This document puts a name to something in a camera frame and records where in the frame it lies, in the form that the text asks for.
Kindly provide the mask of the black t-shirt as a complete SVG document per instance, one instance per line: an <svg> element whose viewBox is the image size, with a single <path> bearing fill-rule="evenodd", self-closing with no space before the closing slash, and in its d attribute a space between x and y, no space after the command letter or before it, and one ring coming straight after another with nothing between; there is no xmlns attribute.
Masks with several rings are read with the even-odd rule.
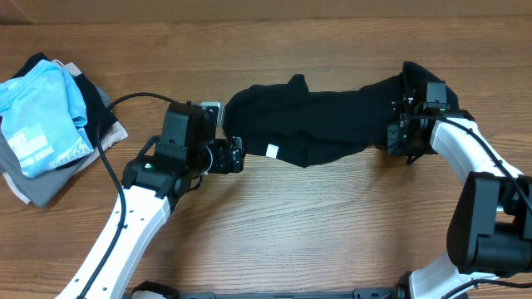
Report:
<svg viewBox="0 0 532 299"><path fill-rule="evenodd" d="M421 107L437 76L406 61L399 74L355 91L311 92L302 74L289 82L253 85L225 106L228 137L240 137L246 153L302 168L326 164L373 145L387 152L387 127Z"/></svg>

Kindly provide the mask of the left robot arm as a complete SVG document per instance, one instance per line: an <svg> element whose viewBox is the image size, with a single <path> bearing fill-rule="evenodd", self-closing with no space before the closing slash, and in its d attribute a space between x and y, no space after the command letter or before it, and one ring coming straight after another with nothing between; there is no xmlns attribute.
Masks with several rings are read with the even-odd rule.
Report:
<svg viewBox="0 0 532 299"><path fill-rule="evenodd" d="M219 102L171 104L160 135L148 139L124 168L113 211L61 298L120 298L153 237L179 199L209 173L239 173L239 137L217 138Z"/></svg>

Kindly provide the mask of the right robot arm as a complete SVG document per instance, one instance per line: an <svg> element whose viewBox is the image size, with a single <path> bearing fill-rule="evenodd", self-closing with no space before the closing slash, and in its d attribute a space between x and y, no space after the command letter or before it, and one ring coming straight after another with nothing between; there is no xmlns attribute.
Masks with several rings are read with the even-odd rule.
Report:
<svg viewBox="0 0 532 299"><path fill-rule="evenodd" d="M412 164L439 154L462 191L446 233L446 251L407 273L391 298L464 298L480 284L517 287L531 271L531 178L508 164L481 135L475 118L451 107L444 82L428 82L392 104L387 153Z"/></svg>

